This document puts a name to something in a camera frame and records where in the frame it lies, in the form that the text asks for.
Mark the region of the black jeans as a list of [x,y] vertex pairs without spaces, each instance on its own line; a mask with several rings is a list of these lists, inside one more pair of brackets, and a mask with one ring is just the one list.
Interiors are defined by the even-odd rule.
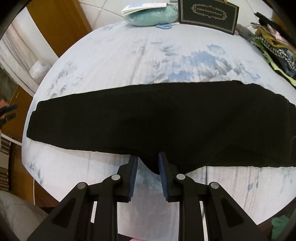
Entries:
[[295,106],[239,81],[131,85],[37,104],[27,137],[59,148],[159,154],[180,173],[203,166],[295,166]]

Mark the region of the stack of folded clothes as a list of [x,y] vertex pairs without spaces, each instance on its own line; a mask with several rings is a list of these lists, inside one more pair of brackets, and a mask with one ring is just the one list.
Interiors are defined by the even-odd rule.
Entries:
[[295,87],[295,45],[279,24],[259,12],[255,15],[258,23],[252,23],[255,29],[253,44],[271,68]]

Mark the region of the white plastic bag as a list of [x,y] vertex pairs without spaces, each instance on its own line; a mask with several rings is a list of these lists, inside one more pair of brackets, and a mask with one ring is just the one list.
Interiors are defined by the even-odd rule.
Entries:
[[44,78],[50,70],[51,65],[43,60],[38,60],[29,70],[30,76],[34,79]]

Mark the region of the floral white bed sheet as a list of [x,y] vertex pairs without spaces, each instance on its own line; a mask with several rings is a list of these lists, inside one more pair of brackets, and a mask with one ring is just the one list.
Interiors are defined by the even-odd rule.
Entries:
[[[74,93],[226,80],[259,84],[295,103],[295,89],[240,36],[194,25],[162,30],[119,22],[94,30],[69,48],[42,81],[30,111],[42,100]],[[64,150],[23,136],[22,161],[48,193],[62,200],[77,183],[98,183],[116,173],[128,156]],[[203,167],[189,176],[221,184],[258,224],[295,198],[293,167]],[[119,233],[141,240],[177,240],[178,222],[178,204],[165,201],[159,176],[139,162],[132,200],[118,205]]]

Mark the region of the grey plush toy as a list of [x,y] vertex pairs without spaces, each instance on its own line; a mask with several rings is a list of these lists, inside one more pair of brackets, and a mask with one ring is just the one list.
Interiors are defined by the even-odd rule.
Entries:
[[255,40],[254,33],[251,32],[247,27],[245,27],[241,24],[236,25],[235,34],[243,37],[251,44],[253,44],[253,42]]

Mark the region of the black gift box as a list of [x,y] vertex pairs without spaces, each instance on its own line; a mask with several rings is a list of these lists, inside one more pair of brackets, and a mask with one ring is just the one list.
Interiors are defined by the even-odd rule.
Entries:
[[235,34],[239,7],[229,1],[179,0],[179,22]]

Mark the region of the teal bagged pillow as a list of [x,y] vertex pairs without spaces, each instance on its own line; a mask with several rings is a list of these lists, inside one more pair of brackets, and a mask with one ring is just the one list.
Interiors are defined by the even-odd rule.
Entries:
[[125,16],[125,20],[137,27],[149,27],[163,24],[171,24],[178,20],[178,8],[166,6],[165,8],[144,9]]

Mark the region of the white paper booklets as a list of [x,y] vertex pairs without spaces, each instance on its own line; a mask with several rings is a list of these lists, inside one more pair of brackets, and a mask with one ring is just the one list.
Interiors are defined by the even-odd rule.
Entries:
[[157,9],[157,8],[166,8],[167,3],[136,3],[130,4],[121,10],[123,16],[135,13],[137,11],[143,11],[146,9]]

